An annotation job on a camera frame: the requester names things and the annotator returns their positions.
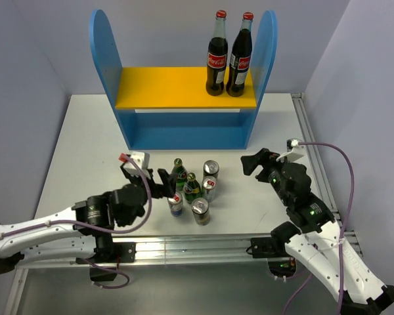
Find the green glass bottle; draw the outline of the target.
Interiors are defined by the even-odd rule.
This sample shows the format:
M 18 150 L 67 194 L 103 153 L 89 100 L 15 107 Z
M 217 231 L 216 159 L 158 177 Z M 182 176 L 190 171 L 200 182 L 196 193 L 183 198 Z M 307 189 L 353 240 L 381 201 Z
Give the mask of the green glass bottle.
M 186 182 L 183 186 L 183 193 L 188 204 L 191 204 L 195 199 L 202 196 L 201 186 L 194 173 L 187 175 Z
M 185 183 L 187 182 L 188 173 L 181 158 L 176 158 L 173 163 L 174 166 L 171 174 L 175 177 L 176 191 L 181 192 Z

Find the silver blue can red logo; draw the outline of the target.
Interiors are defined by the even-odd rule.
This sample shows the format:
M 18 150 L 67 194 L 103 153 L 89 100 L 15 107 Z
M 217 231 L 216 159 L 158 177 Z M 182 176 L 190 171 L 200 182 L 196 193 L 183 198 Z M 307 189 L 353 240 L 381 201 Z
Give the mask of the silver blue can red logo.
M 167 199 L 169 210 L 172 216 L 179 217 L 183 214 L 183 197 L 180 192 Z

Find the green glass bottle front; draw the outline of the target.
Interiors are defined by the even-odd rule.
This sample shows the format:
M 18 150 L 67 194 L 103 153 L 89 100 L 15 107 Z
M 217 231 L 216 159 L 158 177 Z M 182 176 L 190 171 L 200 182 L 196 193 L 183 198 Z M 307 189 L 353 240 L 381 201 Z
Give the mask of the green glass bottle front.
M 202 196 L 201 186 L 194 173 L 187 175 L 186 182 L 183 186 L 183 193 L 188 204 L 191 204 L 195 199 Z

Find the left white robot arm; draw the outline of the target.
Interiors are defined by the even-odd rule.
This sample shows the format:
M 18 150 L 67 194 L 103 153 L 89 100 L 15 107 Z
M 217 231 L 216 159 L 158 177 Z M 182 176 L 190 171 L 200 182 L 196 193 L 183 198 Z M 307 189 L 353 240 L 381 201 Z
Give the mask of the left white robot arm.
M 0 224 L 0 274 L 21 263 L 77 253 L 98 262 L 112 259 L 112 234 L 138 230 L 133 223 L 136 218 L 148 219 L 152 200 L 175 194 L 174 176 L 165 169 L 158 169 L 159 184 L 152 169 L 136 170 L 131 163 L 123 163 L 121 171 L 129 182 L 120 189 L 91 196 L 47 217 Z

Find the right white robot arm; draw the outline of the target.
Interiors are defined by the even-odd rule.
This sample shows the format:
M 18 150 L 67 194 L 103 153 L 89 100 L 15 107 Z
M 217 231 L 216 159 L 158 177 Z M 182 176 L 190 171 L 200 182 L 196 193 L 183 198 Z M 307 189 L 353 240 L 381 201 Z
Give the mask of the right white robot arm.
M 256 179 L 272 186 L 289 217 L 269 237 L 251 240 L 253 258 L 295 258 L 332 294 L 339 314 L 381 314 L 394 303 L 394 286 L 363 263 L 331 210 L 312 193 L 306 166 L 266 148 L 240 161 L 246 176 L 262 168 Z

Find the rear dark beverage can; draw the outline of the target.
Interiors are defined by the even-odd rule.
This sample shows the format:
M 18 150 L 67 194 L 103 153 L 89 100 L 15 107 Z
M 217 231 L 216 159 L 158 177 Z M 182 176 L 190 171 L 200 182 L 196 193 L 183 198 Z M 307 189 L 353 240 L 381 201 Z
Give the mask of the rear dark beverage can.
M 203 164 L 203 177 L 214 177 L 219 176 L 219 164 L 214 160 L 207 160 Z

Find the front dark gold beverage can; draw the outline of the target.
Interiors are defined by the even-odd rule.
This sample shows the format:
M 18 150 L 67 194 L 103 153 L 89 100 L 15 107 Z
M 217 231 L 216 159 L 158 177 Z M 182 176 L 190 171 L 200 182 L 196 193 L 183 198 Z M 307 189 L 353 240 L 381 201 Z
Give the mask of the front dark gold beverage can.
M 191 203 L 191 211 L 194 216 L 194 220 L 199 225 L 207 225 L 210 221 L 209 203 L 204 198 L 196 198 Z

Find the silver can red logo middle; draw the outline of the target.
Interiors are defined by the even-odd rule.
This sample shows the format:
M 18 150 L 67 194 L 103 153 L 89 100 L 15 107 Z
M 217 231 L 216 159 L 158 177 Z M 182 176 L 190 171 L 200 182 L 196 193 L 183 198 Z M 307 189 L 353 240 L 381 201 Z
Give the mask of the silver can red logo middle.
M 215 199 L 217 179 L 213 176 L 206 176 L 202 181 L 202 197 L 209 203 Z

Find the right cola glass bottle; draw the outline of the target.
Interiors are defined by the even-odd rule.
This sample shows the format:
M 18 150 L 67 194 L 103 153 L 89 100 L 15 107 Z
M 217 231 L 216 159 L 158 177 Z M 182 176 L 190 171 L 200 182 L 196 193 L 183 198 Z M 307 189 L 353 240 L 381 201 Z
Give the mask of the right cola glass bottle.
M 229 62 L 229 78 L 227 93 L 239 97 L 244 93 L 245 81 L 252 56 L 252 22 L 253 13 L 245 12 L 242 17 L 240 31 L 234 40 Z

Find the cola glass bottle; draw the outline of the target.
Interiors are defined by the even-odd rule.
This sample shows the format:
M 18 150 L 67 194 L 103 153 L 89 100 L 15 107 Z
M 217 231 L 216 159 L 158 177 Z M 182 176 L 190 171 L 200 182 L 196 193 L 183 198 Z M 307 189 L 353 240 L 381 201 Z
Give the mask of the cola glass bottle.
M 216 12 L 215 27 L 208 45 L 206 91 L 211 96 L 219 96 L 224 91 L 228 56 L 226 17 L 225 10 Z
M 240 31 L 234 40 L 229 62 L 229 78 L 227 93 L 239 97 L 244 93 L 245 81 L 252 56 L 252 22 L 253 13 L 245 12 L 242 17 Z

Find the left cola glass bottle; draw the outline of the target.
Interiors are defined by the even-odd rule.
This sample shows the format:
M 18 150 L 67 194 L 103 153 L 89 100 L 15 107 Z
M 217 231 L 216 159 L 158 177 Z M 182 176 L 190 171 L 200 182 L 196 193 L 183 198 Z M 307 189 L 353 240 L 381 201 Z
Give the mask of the left cola glass bottle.
M 226 17 L 225 10 L 216 12 L 215 27 L 208 45 L 206 91 L 211 96 L 219 96 L 224 91 L 228 56 Z

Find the right side aluminium rail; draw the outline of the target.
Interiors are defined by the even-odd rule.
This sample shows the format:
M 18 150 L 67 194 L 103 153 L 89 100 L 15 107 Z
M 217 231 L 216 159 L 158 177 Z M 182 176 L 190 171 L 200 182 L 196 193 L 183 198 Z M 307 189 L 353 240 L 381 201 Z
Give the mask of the right side aluminium rail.
M 315 137 L 312 128 L 310 126 L 307 113 L 305 111 L 302 96 L 303 96 L 302 93 L 292 93 L 291 94 L 292 102 L 294 104 L 295 112 L 299 121 L 299 125 L 301 127 L 303 140 L 306 140 L 307 142 L 314 142 Z M 316 146 L 310 145 L 307 147 L 307 155 L 313 171 L 313 178 L 317 185 L 318 196 L 330 208 L 338 224 L 341 226 L 342 225 L 341 217 L 336 202 L 334 200 L 334 196 L 330 184 L 328 182 L 328 177 L 326 175 L 326 171 L 323 166 L 322 159 L 320 157 L 319 149 Z

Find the aluminium rail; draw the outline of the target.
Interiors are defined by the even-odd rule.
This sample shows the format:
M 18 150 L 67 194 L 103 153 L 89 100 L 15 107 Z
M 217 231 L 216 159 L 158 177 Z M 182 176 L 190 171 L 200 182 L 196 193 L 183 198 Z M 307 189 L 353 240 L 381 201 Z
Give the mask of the aluminium rail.
M 301 127 L 303 140 L 306 140 L 307 142 L 314 142 L 315 137 L 312 128 L 310 126 L 307 113 L 305 111 L 302 96 L 303 96 L 302 93 L 292 93 L 291 94 L 292 102 L 294 104 L 295 112 L 299 121 L 299 125 Z M 326 175 L 326 171 L 323 166 L 322 159 L 320 157 L 319 149 L 316 146 L 310 145 L 307 147 L 307 155 L 313 171 L 313 178 L 317 185 L 318 196 L 330 208 L 338 224 L 341 226 L 342 225 L 341 217 L 336 202 L 334 200 L 334 196 L 330 184 L 328 182 L 328 177 Z
M 275 280 L 268 262 L 246 253 L 248 236 L 133 238 L 131 283 L 98 289 L 72 259 L 16 273 L 5 314 L 333 314 L 337 304 L 300 270 Z

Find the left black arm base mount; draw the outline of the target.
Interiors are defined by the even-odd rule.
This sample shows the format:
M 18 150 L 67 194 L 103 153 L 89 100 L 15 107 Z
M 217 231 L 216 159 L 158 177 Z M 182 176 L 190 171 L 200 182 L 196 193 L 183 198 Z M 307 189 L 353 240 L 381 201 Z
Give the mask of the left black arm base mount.
M 135 262 L 136 243 L 115 243 L 114 252 L 106 261 L 98 262 L 96 259 L 76 258 L 76 264 L 89 266 L 91 284 L 101 289 L 121 289 L 129 285 L 130 277 L 121 271 L 121 263 Z M 125 278 L 122 284 L 110 285 L 117 276 Z

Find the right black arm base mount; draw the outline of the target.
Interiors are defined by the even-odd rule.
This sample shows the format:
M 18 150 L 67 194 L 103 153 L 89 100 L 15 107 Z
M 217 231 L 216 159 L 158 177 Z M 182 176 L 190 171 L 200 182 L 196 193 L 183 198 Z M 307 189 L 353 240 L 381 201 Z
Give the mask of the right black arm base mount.
M 272 236 L 251 238 L 246 253 L 253 259 L 266 259 L 269 272 L 274 279 L 285 281 L 296 275 L 295 258 L 287 254 L 280 242 Z

